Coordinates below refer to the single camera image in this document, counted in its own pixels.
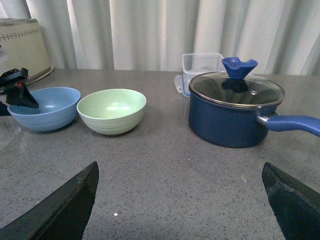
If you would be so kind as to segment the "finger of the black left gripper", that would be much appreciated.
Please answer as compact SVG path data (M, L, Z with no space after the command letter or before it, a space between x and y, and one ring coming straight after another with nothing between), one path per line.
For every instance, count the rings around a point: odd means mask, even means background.
M38 109L38 102L25 84L28 80L28 73L26 68L9 70L0 76L0 87L6 95L6 102L9 105Z

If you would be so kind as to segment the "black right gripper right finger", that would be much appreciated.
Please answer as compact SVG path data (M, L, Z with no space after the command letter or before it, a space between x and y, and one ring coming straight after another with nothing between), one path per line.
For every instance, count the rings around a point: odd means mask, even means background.
M287 240L320 238L320 194L270 162L261 173L269 205Z

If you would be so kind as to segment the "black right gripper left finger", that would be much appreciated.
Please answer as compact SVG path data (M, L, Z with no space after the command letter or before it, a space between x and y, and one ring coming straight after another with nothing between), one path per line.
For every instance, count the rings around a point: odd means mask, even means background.
M99 182L92 162L64 185L0 230L2 240L80 240L88 224Z

